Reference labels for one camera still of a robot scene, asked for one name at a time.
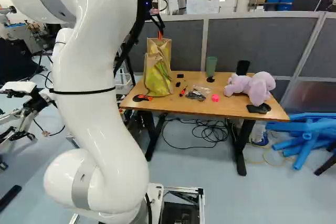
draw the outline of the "plastic bag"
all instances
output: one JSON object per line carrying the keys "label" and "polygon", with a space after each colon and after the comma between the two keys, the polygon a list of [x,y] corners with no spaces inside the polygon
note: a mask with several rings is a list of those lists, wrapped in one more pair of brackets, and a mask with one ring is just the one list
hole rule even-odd
{"label": "plastic bag", "polygon": [[170,39],[147,39],[147,54],[144,63],[146,95],[164,97],[173,93],[170,69],[172,41]]}

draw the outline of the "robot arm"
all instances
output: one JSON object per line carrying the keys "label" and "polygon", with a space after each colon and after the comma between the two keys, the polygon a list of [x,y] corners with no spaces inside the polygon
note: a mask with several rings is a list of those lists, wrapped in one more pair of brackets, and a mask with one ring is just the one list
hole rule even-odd
{"label": "robot arm", "polygon": [[[81,149],[50,164],[44,180],[47,194],[103,223],[130,223],[144,201],[149,171],[119,116],[111,88],[114,56],[136,20],[137,0],[12,1],[39,22],[76,20],[73,30],[62,29],[57,36],[57,41],[69,38],[53,56],[52,75],[59,112]],[[97,90],[102,92],[81,93]]]}

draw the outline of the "floor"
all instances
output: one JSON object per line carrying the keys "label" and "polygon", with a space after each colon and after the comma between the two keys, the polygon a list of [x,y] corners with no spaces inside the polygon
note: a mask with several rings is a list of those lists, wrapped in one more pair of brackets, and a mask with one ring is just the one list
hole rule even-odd
{"label": "floor", "polygon": [[[44,85],[43,77],[36,76],[33,80],[39,87]],[[2,95],[1,108],[8,112],[20,106],[24,100],[7,99]],[[50,132],[62,127],[57,110],[53,107],[43,110],[37,121]],[[180,125],[174,121],[167,125],[164,135],[175,146],[204,145],[206,142],[192,136],[192,128],[193,125]],[[14,184],[21,185],[23,190],[0,214],[0,223],[67,224],[72,213],[45,194],[43,175],[48,163],[72,146],[65,140],[66,131],[46,138],[34,124],[30,129],[38,137],[37,142],[22,139],[13,146],[1,149],[9,168],[0,173],[0,197]],[[270,134],[269,137],[272,141],[278,141]],[[143,132],[139,143],[144,147],[147,141],[148,135]],[[169,147],[160,138],[149,163],[150,181],[165,186],[203,187],[207,224],[333,223],[336,219],[336,191],[333,190],[336,167],[320,177],[313,174],[330,154],[323,150],[314,151],[302,170],[295,172],[291,169],[290,161],[285,161],[280,167],[266,163],[252,164],[263,160],[264,151],[253,146],[245,148],[245,158],[250,163],[247,164],[247,176],[240,177],[232,162],[229,141],[218,143],[213,149],[182,151]],[[279,154],[273,151],[266,153],[266,159],[273,165],[283,163]],[[81,218],[80,223],[95,222]]]}

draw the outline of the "purple stuffed animal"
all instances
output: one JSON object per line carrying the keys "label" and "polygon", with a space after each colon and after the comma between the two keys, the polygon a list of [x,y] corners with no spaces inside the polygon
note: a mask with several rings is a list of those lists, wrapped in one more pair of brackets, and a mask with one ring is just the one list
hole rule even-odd
{"label": "purple stuffed animal", "polygon": [[253,77],[238,76],[233,73],[224,88],[224,95],[230,97],[233,93],[245,93],[254,106],[262,105],[271,97],[270,90],[276,86],[274,78],[268,72],[258,72]]}

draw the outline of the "cubicle wall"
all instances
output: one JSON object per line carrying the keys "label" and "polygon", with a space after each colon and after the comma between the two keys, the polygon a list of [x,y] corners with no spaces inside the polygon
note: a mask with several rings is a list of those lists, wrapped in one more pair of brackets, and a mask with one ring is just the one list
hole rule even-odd
{"label": "cubicle wall", "polygon": [[[312,90],[308,82],[317,82],[324,89],[336,87],[334,14],[232,13],[166,16],[163,20],[164,37],[173,40],[172,70],[204,71],[206,57],[215,56],[216,71],[235,72],[239,60],[249,60],[250,72],[268,71],[275,77],[277,87],[272,93],[289,111],[320,110],[315,99],[312,107],[300,108],[307,97],[294,90]],[[143,72],[146,39],[156,36],[155,25],[146,22],[139,44],[131,52],[134,72]],[[332,104],[326,104],[323,106],[327,108],[321,110],[332,111]]]}
{"label": "cubicle wall", "polygon": [[336,14],[325,13],[282,103],[290,112],[336,112]]}

